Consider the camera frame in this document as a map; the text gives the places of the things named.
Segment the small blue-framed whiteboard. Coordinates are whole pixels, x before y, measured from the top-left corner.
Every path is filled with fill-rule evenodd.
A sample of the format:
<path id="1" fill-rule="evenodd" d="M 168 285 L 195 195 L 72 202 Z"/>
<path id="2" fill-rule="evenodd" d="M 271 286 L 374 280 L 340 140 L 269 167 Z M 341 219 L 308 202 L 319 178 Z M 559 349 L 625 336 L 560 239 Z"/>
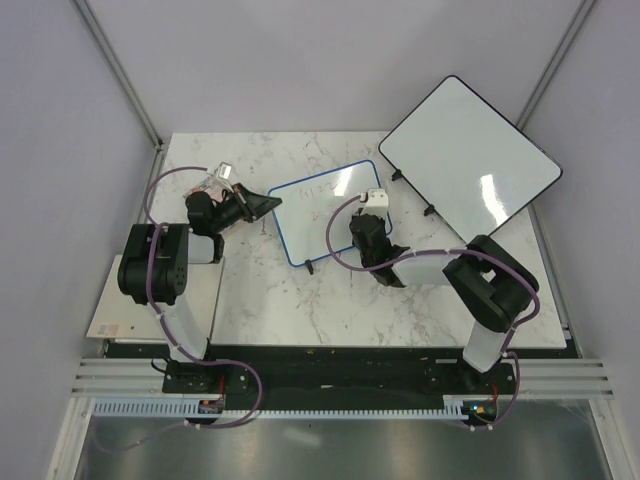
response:
<path id="1" fill-rule="evenodd" d="M 303 267 L 327 257 L 332 214 L 350 198 L 380 187 L 374 162 L 365 159 L 271 188 L 268 194 L 282 200 L 273 216 L 288 263 Z"/>

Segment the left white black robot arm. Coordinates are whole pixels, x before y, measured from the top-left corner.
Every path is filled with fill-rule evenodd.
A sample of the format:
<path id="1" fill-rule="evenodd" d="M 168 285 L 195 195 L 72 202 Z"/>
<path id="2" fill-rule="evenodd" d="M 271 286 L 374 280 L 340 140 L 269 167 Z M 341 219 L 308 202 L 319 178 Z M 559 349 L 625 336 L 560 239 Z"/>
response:
<path id="1" fill-rule="evenodd" d="M 262 195 L 236 183 L 214 200 L 205 191 L 190 194 L 186 223 L 135 224 L 120 261 L 120 292 L 151 310 L 178 362 L 191 361 L 185 382 L 208 393 L 219 382 L 219 369 L 205 360 L 209 340 L 182 299 L 191 264 L 219 265 L 225 241 L 222 233 L 239 221 L 253 223 L 281 205 L 278 197 Z"/>

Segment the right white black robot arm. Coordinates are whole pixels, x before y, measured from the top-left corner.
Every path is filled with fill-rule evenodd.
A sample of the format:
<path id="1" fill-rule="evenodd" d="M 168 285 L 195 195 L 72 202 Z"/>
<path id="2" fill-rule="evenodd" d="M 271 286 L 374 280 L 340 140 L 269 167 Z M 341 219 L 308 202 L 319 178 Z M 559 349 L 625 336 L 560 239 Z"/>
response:
<path id="1" fill-rule="evenodd" d="M 487 235 L 474 237 L 458 255 L 419 255 L 393 244 L 382 217 L 356 213 L 349 230 L 361 265 L 392 288 L 450 286 L 474 319 L 463 349 L 458 381 L 467 392 L 483 392 L 494 381 L 494 365 L 505 350 L 516 319 L 539 291 L 537 279 Z"/>

